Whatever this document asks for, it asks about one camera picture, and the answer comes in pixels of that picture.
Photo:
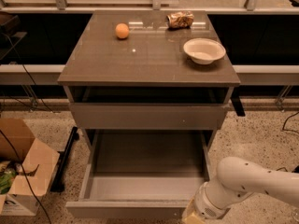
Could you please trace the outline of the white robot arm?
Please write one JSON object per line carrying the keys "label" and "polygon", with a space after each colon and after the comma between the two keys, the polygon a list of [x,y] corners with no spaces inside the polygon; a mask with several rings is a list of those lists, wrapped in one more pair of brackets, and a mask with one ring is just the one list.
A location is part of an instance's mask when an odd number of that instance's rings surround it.
{"label": "white robot arm", "polygon": [[206,219],[223,217],[235,203],[253,193],[299,207],[299,174],[263,168],[252,161],[226,157],[216,175],[194,194],[182,214],[184,224],[206,224]]}

